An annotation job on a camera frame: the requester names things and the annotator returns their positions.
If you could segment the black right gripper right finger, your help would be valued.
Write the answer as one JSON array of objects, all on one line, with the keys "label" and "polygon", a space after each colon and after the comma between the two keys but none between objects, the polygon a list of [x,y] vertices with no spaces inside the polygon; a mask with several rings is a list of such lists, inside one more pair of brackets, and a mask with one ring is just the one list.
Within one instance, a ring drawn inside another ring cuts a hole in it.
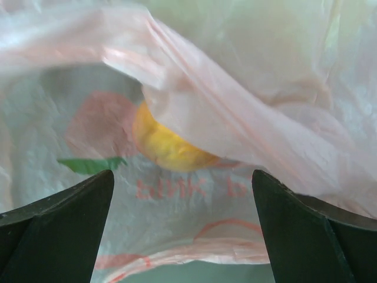
[{"label": "black right gripper right finger", "polygon": [[293,193],[262,170],[252,189],[276,282],[376,282],[376,220]]}]

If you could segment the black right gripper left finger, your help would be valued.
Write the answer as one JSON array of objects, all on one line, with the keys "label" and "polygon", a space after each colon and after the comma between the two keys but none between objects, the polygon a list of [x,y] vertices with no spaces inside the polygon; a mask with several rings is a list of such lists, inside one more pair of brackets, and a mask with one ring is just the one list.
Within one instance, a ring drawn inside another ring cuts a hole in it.
[{"label": "black right gripper left finger", "polygon": [[1,214],[1,282],[90,282],[114,191],[103,170]]}]

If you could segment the yellow star fruit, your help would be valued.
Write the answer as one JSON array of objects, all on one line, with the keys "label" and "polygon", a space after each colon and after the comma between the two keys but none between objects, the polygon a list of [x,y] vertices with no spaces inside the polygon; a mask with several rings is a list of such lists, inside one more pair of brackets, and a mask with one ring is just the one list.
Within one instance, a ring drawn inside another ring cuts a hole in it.
[{"label": "yellow star fruit", "polygon": [[193,146],[157,122],[145,101],[136,111],[132,131],[139,152],[163,169],[185,173],[220,161],[218,156]]}]

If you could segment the pink plastic bag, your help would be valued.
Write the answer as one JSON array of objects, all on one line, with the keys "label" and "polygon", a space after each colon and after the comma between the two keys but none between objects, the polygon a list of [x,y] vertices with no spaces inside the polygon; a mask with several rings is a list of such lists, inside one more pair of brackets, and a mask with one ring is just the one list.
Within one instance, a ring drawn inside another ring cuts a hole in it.
[{"label": "pink plastic bag", "polygon": [[[136,148],[154,119],[220,158]],[[376,217],[375,1],[2,1],[1,211],[111,169],[92,282],[266,264],[252,174]]]}]

